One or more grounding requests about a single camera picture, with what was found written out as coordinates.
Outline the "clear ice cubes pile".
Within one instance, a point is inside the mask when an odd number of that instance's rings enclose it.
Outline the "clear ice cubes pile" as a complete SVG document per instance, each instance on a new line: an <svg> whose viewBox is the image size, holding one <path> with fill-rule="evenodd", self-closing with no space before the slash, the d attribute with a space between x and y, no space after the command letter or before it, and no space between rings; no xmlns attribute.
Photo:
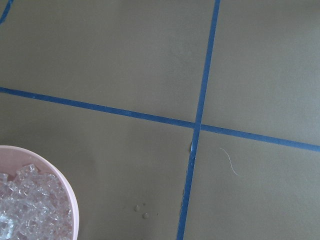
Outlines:
<svg viewBox="0 0 320 240"><path fill-rule="evenodd" d="M53 173L34 164L0 174L0 238L2 240L71 240L72 207L67 191Z"/></svg>

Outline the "pink bowl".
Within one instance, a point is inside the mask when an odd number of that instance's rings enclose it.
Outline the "pink bowl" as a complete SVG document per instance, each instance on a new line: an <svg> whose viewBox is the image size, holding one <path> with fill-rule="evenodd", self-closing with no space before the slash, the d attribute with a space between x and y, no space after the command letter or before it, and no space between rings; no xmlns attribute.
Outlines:
<svg viewBox="0 0 320 240"><path fill-rule="evenodd" d="M28 149L17 146L0 146L0 171L12 179L23 166L33 164L40 173L52 173L63 185L71 206L72 239L77 240L80 226L79 207L75 193L66 177L48 160Z"/></svg>

